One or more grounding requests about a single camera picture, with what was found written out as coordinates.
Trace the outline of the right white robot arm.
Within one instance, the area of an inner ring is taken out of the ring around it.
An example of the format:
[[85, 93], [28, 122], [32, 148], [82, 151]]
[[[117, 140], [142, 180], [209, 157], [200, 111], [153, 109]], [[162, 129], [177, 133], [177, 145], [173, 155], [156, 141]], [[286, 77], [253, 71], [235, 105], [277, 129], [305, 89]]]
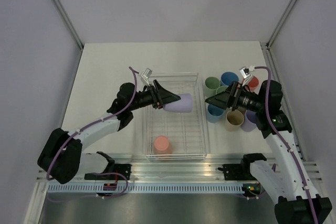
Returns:
[[332, 210], [328, 197], [320, 196], [298, 153], [291, 124], [281, 110], [281, 84], [265, 80], [258, 93], [232, 82], [223, 92], [205, 100], [209, 105], [235, 111], [244, 108], [256, 114], [257, 128], [272, 150], [280, 169], [277, 175], [261, 153], [245, 154], [239, 172], [255, 178], [274, 203], [278, 223], [324, 223]]

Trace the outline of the light blue cup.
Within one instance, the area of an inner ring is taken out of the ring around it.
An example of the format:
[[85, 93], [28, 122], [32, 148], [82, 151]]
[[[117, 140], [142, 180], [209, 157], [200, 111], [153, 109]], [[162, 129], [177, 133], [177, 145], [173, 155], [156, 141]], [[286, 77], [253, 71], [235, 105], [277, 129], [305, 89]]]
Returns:
[[224, 109], [209, 104], [206, 110], [206, 119], [209, 123], [216, 123], [222, 118], [224, 113]]

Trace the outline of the pink cup front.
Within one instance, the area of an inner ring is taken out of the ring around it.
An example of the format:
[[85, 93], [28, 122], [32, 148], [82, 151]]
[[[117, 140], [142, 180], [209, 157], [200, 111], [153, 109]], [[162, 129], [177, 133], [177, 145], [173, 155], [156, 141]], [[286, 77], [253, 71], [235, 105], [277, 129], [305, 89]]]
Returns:
[[166, 136], [158, 136], [154, 140], [154, 153], [157, 155], [172, 154], [172, 145]]

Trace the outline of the pink cup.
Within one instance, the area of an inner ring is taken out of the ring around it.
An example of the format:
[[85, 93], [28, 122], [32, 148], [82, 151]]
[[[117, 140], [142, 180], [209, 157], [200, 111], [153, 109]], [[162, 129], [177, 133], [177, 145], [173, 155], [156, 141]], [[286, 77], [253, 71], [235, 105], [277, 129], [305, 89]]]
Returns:
[[253, 76], [252, 79], [247, 84], [247, 86], [251, 92], [254, 92], [259, 86], [259, 79]]
[[154, 140], [154, 153], [157, 155], [172, 154], [172, 145], [166, 136], [158, 136]]

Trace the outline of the green cup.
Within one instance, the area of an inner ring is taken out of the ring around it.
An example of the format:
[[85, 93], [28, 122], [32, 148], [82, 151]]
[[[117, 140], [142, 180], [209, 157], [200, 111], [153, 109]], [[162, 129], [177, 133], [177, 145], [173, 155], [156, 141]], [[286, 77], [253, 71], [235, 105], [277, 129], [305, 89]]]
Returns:
[[204, 95], [212, 97], [216, 94], [216, 90], [220, 87], [220, 80], [216, 77], [208, 77], [204, 82]]
[[215, 94], [219, 94], [219, 93], [221, 93], [221, 92], [225, 92], [227, 88], [228, 88], [228, 86], [220, 86], [220, 87], [218, 87], [218, 88], [216, 89]]

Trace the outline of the large purple cup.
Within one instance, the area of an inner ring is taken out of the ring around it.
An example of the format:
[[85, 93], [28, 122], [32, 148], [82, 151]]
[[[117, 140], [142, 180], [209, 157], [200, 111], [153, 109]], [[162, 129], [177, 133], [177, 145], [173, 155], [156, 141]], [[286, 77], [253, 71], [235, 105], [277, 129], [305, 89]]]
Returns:
[[251, 132], [256, 128], [256, 113], [247, 110], [244, 114], [244, 122], [241, 125], [241, 129], [244, 132]]

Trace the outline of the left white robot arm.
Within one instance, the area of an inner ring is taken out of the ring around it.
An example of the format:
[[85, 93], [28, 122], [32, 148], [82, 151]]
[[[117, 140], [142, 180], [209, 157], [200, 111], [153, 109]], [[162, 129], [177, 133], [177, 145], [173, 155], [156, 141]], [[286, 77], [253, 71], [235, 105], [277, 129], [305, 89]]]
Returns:
[[37, 164], [46, 172], [47, 180], [60, 184], [71, 181], [80, 166], [82, 151], [101, 138], [124, 129], [133, 120], [133, 111], [147, 106], [162, 109], [180, 101], [180, 95], [163, 88], [157, 80], [137, 91], [127, 82], [120, 86], [111, 107], [99, 119], [73, 131], [53, 130], [38, 158]]

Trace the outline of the beige cup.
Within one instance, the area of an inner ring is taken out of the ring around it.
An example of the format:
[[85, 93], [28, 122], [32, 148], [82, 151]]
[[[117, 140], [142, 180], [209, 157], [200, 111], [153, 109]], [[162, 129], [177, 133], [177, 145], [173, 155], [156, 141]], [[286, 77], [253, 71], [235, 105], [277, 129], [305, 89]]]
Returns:
[[238, 111], [228, 111], [226, 113], [226, 120], [225, 120], [225, 129], [227, 131], [233, 132], [237, 131], [241, 125], [244, 123], [244, 115]]

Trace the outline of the small purple cup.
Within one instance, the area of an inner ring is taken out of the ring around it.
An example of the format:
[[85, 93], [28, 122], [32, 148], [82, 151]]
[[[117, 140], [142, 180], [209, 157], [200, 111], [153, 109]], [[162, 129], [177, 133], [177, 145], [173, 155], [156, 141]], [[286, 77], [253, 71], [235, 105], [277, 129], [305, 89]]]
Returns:
[[193, 97], [190, 93], [179, 94], [180, 100], [163, 106], [164, 111], [173, 113], [191, 113], [193, 110]]

